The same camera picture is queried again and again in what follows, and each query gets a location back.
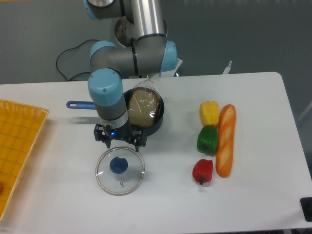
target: round bread loaf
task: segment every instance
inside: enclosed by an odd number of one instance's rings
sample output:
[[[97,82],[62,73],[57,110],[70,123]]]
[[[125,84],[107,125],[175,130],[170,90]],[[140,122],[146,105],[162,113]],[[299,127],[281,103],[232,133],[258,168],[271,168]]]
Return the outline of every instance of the round bread loaf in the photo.
[[[128,104],[129,120],[132,125],[148,128],[157,121],[160,96],[153,90],[134,90]]]

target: plastic bag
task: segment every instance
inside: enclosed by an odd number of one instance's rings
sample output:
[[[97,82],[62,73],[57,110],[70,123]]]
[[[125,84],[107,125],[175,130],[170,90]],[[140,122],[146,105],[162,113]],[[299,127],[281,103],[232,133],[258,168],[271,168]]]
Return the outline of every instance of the plastic bag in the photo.
[[[154,82],[146,79],[130,92],[127,107],[131,125],[142,129],[155,125],[161,118],[163,102]]]

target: tray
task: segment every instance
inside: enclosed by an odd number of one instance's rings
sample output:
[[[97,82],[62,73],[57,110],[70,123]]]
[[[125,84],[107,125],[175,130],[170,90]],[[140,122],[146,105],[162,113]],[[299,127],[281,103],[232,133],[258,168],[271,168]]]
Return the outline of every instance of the tray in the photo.
[[[0,99],[0,221],[49,110]]]

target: black pot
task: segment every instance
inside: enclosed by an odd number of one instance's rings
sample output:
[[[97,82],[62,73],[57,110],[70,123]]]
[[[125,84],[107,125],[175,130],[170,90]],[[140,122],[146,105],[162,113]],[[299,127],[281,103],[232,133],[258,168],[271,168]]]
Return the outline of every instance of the black pot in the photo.
[[[126,91],[124,93],[124,96],[125,96],[127,108],[129,108],[129,101],[130,101],[130,98],[132,97],[133,92],[135,90],[137,90],[137,89],[148,90],[147,88],[134,88],[134,89],[130,89],[130,90]],[[159,110],[157,112],[155,124],[153,126],[151,126],[151,127],[148,127],[148,128],[142,128],[142,127],[138,127],[138,126],[135,126],[135,125],[131,125],[132,129],[139,130],[139,131],[144,130],[145,135],[147,137],[152,135],[152,134],[154,134],[161,127],[162,117],[164,115],[164,111],[165,111],[165,104],[164,104],[163,99],[160,97],[160,99],[159,99]]]

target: red bell pepper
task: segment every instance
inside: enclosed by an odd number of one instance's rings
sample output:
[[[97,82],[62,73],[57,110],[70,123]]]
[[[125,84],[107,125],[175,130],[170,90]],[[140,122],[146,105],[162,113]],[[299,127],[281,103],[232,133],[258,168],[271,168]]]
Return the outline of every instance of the red bell pepper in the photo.
[[[201,159],[193,168],[193,177],[201,185],[210,182],[213,178],[214,162],[212,160]]]

